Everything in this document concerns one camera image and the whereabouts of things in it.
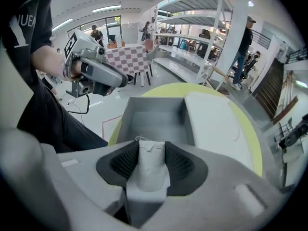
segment hand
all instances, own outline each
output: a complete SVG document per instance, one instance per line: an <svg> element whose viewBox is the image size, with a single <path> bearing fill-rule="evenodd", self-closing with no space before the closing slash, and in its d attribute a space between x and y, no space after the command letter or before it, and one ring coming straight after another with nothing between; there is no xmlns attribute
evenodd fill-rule
<svg viewBox="0 0 308 231"><path fill-rule="evenodd" d="M72 63L72 69L71 69L71 77L78 77L81 75L81 61L75 61Z"/></svg>

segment staircase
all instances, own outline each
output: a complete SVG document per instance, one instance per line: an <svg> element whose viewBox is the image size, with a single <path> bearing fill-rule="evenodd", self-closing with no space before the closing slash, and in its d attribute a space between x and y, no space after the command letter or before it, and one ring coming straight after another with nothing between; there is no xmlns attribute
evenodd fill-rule
<svg viewBox="0 0 308 231"><path fill-rule="evenodd" d="M282 91L282 84L283 64L275 58L266 76L253 93L271 120L274 119L276 114Z"/></svg>

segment box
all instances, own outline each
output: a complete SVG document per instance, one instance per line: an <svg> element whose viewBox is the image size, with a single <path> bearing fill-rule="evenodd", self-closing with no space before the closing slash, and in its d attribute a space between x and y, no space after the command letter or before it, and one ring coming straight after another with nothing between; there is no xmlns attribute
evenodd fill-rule
<svg viewBox="0 0 308 231"><path fill-rule="evenodd" d="M141 136L152 141L194 146L193 132L183 98L130 98L117 143Z"/></svg>

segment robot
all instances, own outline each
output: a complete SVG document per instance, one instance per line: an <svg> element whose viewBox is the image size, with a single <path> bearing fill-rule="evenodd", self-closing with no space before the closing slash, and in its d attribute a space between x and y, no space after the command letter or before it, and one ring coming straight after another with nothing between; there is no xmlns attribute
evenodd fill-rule
<svg viewBox="0 0 308 231"><path fill-rule="evenodd" d="M65 76L75 60L82 62L82 76L73 79L69 92L76 98L90 92L105 96L127 83L105 62L103 48L78 30L64 53ZM13 126L1 130L0 141L1 174L49 230L259 230L283 204L278 190L241 163L192 145L159 144L163 150L154 164L165 181L152 184L144 174L149 164L142 154L149 151L141 151L141 141L56 154ZM136 178L146 184L131 188Z"/></svg>

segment black t-shirt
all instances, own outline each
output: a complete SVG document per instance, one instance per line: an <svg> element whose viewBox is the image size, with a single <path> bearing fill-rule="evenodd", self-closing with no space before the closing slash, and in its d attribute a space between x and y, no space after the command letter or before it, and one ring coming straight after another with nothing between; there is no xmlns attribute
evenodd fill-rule
<svg viewBox="0 0 308 231"><path fill-rule="evenodd" d="M33 91L17 127L56 148L64 133L62 108L42 84L30 61L31 53L51 45L50 4L51 0L25 0L11 18L2 40L15 68Z"/></svg>
<svg viewBox="0 0 308 231"><path fill-rule="evenodd" d="M246 55L249 45L251 45L251 42L252 42L252 31L247 27L245 27L244 35L238 52L241 55Z"/></svg>
<svg viewBox="0 0 308 231"><path fill-rule="evenodd" d="M91 36L92 36L92 38L94 38L95 40L99 40L102 36L103 36L103 34L102 34L102 32L101 31L99 31L99 30L96 30L96 32L91 32Z"/></svg>

